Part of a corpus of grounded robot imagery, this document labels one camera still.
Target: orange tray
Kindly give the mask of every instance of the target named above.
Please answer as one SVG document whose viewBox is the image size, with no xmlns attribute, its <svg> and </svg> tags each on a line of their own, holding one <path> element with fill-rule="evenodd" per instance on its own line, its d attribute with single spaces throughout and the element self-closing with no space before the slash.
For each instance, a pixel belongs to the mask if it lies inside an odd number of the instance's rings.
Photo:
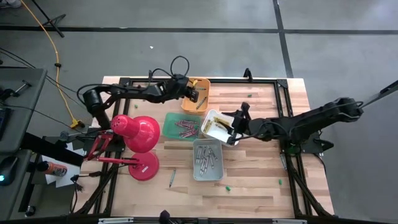
<svg viewBox="0 0 398 224">
<path fill-rule="evenodd" d="M 195 85 L 196 89 L 205 88 L 206 90 L 197 90 L 199 92 L 199 97 L 196 103 L 190 101 L 189 98 L 185 97 L 184 100 L 182 101 L 181 107 L 184 110 L 184 112 L 186 112 L 187 114 L 205 114 L 207 106 L 209 104 L 210 81 L 206 78 L 195 78 L 195 77 L 191 77 L 189 78 L 189 80 L 191 82 L 195 80 L 198 81 L 197 84 Z M 197 109 L 197 106 L 205 97 L 207 97 L 206 100 Z"/>
</svg>

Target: pen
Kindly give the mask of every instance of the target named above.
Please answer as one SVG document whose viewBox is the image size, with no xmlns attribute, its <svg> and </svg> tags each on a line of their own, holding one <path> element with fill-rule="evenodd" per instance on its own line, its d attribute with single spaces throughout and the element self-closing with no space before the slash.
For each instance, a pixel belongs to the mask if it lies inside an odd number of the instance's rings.
<svg viewBox="0 0 398 224">
<path fill-rule="evenodd" d="M 174 176 L 175 176 L 175 169 L 173 170 L 173 173 L 172 173 L 172 178 L 170 179 L 169 188 L 171 188 L 171 187 L 172 187 L 172 184 L 173 184 L 173 181 L 174 181 Z"/>
</svg>

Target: white paper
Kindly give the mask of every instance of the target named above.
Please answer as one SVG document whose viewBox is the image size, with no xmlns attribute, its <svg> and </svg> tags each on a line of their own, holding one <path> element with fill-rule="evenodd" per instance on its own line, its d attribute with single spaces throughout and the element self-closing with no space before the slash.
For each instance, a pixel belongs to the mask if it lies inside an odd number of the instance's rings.
<svg viewBox="0 0 398 224">
<path fill-rule="evenodd" d="M 85 154 L 85 151 L 83 149 L 77 149 L 77 150 L 74 151 L 72 143 L 67 143 L 67 149 L 72 151 L 72 152 L 74 152 L 74 153 L 82 155 L 82 156 Z M 57 176 L 54 176 L 54 175 L 46 174 L 45 175 L 45 179 L 47 181 L 47 184 L 50 184 L 50 183 L 56 181 L 56 183 L 55 183 L 56 187 L 63 187 L 63 186 L 66 186 L 66 185 L 71 185 L 71 184 L 73 184 L 73 182 L 70 180 L 70 178 L 73 177 L 76 174 L 80 174 L 80 167 L 78 167 L 78 166 L 67 164 L 65 162 L 60 162 L 58 160 L 52 159 L 52 158 L 47 157 L 47 156 L 42 156 L 42 159 L 43 159 L 43 161 L 53 162 L 53 163 L 56 163 L 56 164 L 64 165 L 68 169 L 67 173 L 63 177 L 57 177 Z"/>
</svg>

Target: wooden tabletop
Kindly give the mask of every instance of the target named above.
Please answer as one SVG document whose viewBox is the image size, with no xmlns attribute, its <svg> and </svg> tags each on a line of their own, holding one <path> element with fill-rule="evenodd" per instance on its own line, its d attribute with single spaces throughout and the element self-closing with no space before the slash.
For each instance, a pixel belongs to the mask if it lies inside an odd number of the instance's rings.
<svg viewBox="0 0 398 224">
<path fill-rule="evenodd" d="M 103 83 L 118 83 L 120 77 L 104 77 Z M 294 115 L 310 109 L 304 80 L 287 79 Z M 208 110 L 235 111 L 241 103 L 248 102 L 250 115 L 254 118 L 278 117 L 274 87 L 269 84 L 212 83 Z M 129 116 L 147 115 L 155 118 L 162 129 L 168 112 L 183 113 L 182 100 L 170 100 L 153 104 L 131 100 Z M 120 113 L 124 102 L 121 102 Z M 107 110 L 111 118 L 113 107 Z M 294 217 L 287 171 L 279 157 L 278 141 L 262 142 L 245 139 L 236 147 L 223 146 L 224 178 L 217 182 L 198 182 L 193 179 L 192 142 L 167 139 L 164 136 L 152 152 L 160 161 L 157 175 L 148 181 L 133 179 L 127 167 L 118 172 L 113 200 L 112 216 L 158 217 L 167 210 L 172 217 L 212 218 L 292 218 Z M 133 152 L 126 149 L 123 157 Z M 320 161 L 311 154 L 303 154 L 303 164 L 308 188 L 330 213 L 333 213 L 325 172 Z M 101 170 L 102 163 L 84 162 L 81 173 Z M 173 169 L 174 182 L 169 188 Z M 81 178 L 84 187 L 78 194 L 78 210 L 98 185 L 99 178 Z M 304 212 L 302 193 L 298 189 L 300 208 Z M 103 197 L 104 209 L 108 188 Z"/>
</svg>

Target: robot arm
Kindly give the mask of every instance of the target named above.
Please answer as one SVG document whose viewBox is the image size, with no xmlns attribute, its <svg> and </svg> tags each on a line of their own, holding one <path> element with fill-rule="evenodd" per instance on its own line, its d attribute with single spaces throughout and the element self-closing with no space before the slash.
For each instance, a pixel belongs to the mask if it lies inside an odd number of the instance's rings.
<svg viewBox="0 0 398 224">
<path fill-rule="evenodd" d="M 352 98 L 338 98 L 317 109 L 293 116 L 291 118 L 257 118 L 251 119 L 248 113 L 249 105 L 242 104 L 242 111 L 224 113 L 233 116 L 232 123 L 234 134 L 228 139 L 232 144 L 242 138 L 236 138 L 236 134 L 245 134 L 243 138 L 256 138 L 261 141 L 272 139 L 286 140 L 291 144 L 300 144 L 310 135 L 336 122 L 353 122 L 363 114 L 360 108 L 362 102 Z"/>
<path fill-rule="evenodd" d="M 164 103 L 189 97 L 190 101 L 198 101 L 195 87 L 188 86 L 189 78 L 184 75 L 172 75 L 169 80 L 158 82 L 148 87 L 123 85 L 98 85 L 83 94 L 84 104 L 91 115 L 98 120 L 101 129 L 110 129 L 109 118 L 105 113 L 116 100 L 143 99 L 151 103 Z M 110 97 L 103 102 L 101 93 L 108 93 Z"/>
</svg>

